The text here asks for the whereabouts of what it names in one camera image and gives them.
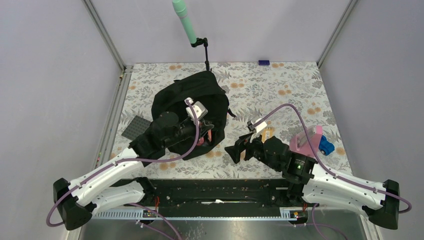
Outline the black student backpack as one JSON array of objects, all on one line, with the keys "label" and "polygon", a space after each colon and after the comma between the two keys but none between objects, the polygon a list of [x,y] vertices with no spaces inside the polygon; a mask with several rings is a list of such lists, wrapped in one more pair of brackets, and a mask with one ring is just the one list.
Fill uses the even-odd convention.
[{"label": "black student backpack", "polygon": [[191,98],[200,102],[208,113],[202,118],[211,123],[211,141],[205,145],[197,145],[183,160],[190,160],[210,152],[216,145],[225,139],[225,127],[229,112],[229,100],[210,71],[201,71],[186,78],[175,80],[174,83],[160,90],[153,99],[151,115],[155,120],[163,112],[172,112],[180,121],[188,117],[185,99]]}]

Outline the pink glitter bottle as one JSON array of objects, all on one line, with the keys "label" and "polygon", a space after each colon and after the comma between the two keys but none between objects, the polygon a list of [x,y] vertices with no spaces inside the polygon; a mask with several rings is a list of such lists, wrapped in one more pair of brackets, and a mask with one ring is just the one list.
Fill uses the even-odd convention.
[{"label": "pink glitter bottle", "polygon": [[202,137],[202,138],[200,138],[200,139],[197,141],[196,145],[197,145],[197,146],[202,146],[204,143],[205,143],[205,139]]}]

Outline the yellow spiral notepad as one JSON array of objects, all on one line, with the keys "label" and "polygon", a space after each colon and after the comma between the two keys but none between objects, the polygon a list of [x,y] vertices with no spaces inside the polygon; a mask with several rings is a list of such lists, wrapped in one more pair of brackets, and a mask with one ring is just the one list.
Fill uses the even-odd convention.
[{"label": "yellow spiral notepad", "polygon": [[267,127],[263,130],[261,133],[261,141],[264,143],[268,139],[272,138],[274,136],[274,128],[273,127]]}]

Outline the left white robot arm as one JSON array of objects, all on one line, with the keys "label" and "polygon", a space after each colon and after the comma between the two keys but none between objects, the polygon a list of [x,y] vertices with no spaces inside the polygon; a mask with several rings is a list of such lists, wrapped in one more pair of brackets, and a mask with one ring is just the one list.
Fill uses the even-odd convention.
[{"label": "left white robot arm", "polygon": [[174,112],[163,112],[150,123],[145,132],[130,142],[120,154],[95,170],[79,178],[64,178],[53,184],[54,206],[67,230],[75,230],[86,224],[97,213],[140,202],[144,206],[155,200],[155,191],[148,180],[132,180],[114,184],[146,164],[163,157],[166,149],[180,144],[180,157],[191,154],[202,137],[212,144],[213,130],[218,119],[194,118],[192,114],[182,120]]}]

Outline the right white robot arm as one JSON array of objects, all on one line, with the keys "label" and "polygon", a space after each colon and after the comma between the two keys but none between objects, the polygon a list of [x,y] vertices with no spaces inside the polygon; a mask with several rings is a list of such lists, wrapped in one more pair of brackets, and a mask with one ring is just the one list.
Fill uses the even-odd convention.
[{"label": "right white robot arm", "polygon": [[371,223],[389,230],[399,226],[399,184],[394,180],[370,181],[323,167],[312,157],[293,152],[276,137],[262,141],[242,135],[225,151],[237,164],[255,158],[289,182],[287,201],[346,209],[365,216]]}]

